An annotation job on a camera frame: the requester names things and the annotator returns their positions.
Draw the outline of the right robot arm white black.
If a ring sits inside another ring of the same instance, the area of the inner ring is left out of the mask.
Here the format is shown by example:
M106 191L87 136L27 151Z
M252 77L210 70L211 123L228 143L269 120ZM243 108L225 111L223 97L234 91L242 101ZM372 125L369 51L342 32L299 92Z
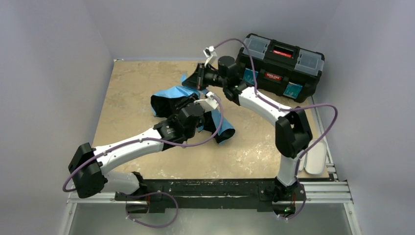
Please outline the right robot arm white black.
M208 86L222 88L225 97L266 119L275 128L276 148L281 154L279 172L275 178L274 201L290 195L298 184L300 154L309 146L312 132L303 110L284 111L278 103L262 96L254 86L239 75L238 66L231 56L222 56L218 68L198 63L193 74L182 85L199 91Z

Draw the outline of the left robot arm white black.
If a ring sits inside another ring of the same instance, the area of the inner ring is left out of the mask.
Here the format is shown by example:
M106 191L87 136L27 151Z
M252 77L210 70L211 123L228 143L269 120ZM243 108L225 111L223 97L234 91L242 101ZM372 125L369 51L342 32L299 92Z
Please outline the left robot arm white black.
M82 199L105 191L135 193L142 185L139 174L114 169L147 154L188 147L187 141L205 121L204 114L205 108L196 94L170 98L159 111L164 120L143 133L104 146L81 144L68 166L74 188L69 189L65 182L63 191L75 191Z

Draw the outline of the light blue folding umbrella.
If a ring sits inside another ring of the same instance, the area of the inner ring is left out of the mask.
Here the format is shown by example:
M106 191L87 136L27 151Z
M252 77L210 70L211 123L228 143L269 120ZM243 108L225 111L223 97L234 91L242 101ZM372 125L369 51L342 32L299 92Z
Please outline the light blue folding umbrella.
M208 90L198 91L181 85L173 86L169 89L155 92L150 98L150 104L154 116L167 118L172 114L178 113L180 105L199 100L202 95L206 95L208 92ZM205 112L204 119L204 124L199 126L197 131L207 131L213 134L219 127L220 129L214 136L217 144L223 144L234 136L235 128L226 118L221 118L219 109Z

